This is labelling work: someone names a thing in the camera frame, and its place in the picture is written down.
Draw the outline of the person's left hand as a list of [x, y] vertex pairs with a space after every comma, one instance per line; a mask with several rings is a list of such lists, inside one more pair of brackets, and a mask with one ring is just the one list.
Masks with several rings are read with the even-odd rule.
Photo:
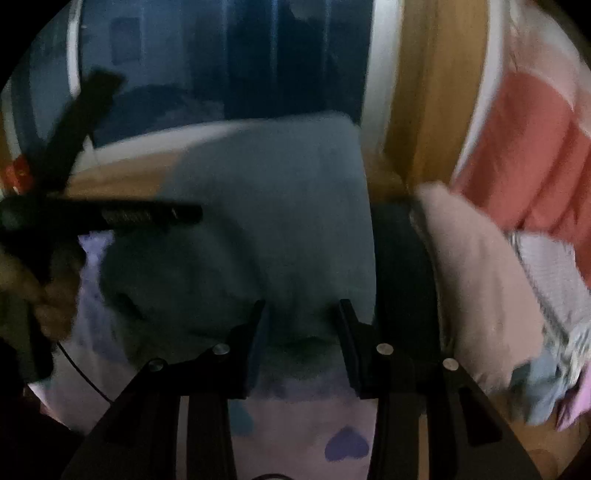
[[58, 255], [52, 261], [52, 279], [44, 283], [16, 259], [1, 252], [1, 291], [28, 302], [42, 333], [52, 341], [62, 341], [72, 331], [82, 266], [73, 254]]

